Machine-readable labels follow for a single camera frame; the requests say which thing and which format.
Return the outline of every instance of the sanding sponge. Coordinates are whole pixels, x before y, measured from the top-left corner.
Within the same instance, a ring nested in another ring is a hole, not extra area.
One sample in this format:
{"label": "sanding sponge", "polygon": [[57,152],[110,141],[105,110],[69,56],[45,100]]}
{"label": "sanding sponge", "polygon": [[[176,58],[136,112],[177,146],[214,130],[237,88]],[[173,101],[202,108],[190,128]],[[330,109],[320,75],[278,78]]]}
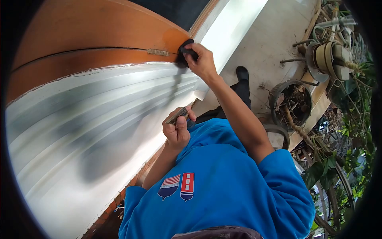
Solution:
{"label": "sanding sponge", "polygon": [[190,54],[192,56],[192,58],[194,59],[194,61],[197,61],[197,59],[199,57],[198,54],[196,52],[194,52],[194,50],[185,49],[185,45],[190,44],[190,43],[194,43],[194,40],[188,39],[183,44],[181,44],[181,46],[178,49],[178,58],[176,59],[176,61],[178,63],[183,63],[186,67],[188,67],[188,63],[187,63],[185,57],[183,56],[183,53]]}

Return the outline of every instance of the shirt sleeve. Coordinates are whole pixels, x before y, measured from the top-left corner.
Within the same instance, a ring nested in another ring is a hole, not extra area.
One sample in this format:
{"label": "shirt sleeve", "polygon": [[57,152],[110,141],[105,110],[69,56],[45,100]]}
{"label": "shirt sleeve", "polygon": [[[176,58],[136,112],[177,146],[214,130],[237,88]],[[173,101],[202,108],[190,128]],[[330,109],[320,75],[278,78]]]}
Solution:
{"label": "shirt sleeve", "polygon": [[283,238],[305,238],[316,210],[288,150],[277,150],[258,165],[276,205],[271,212],[277,233]]}
{"label": "shirt sleeve", "polygon": [[131,214],[146,192],[146,189],[139,186],[130,186],[126,188],[125,211],[118,231],[118,238],[121,239],[126,237],[127,226],[129,225]]}

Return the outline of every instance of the forearm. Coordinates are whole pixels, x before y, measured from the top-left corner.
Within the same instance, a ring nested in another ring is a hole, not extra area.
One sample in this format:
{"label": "forearm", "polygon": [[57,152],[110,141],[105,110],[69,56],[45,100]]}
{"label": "forearm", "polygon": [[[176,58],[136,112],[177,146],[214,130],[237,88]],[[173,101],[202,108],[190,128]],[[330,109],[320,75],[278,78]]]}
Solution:
{"label": "forearm", "polygon": [[171,149],[168,146],[168,141],[166,141],[162,153],[159,155],[151,170],[147,174],[142,187],[149,190],[154,184],[162,179],[163,176],[175,166],[175,161],[178,154],[179,152]]}
{"label": "forearm", "polygon": [[205,82],[216,95],[233,131],[249,156],[259,164],[274,151],[263,125],[221,76],[217,75]]}

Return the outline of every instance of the foot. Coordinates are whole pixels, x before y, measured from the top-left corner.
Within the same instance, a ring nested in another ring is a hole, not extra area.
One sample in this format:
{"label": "foot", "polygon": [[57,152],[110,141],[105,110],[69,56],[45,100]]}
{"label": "foot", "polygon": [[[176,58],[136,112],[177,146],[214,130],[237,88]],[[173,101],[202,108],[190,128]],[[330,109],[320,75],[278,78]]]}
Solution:
{"label": "foot", "polygon": [[244,79],[249,80],[248,70],[243,66],[238,66],[236,68],[236,76],[238,77],[239,82]]}

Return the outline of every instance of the white wall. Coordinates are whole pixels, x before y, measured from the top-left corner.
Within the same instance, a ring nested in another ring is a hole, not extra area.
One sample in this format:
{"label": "white wall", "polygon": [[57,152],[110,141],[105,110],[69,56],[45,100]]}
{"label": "white wall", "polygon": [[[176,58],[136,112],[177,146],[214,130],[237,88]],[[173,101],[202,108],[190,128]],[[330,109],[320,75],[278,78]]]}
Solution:
{"label": "white wall", "polygon": [[52,238],[77,238],[163,144],[162,121],[195,100],[173,63],[95,69],[46,84],[6,109],[12,166]]}

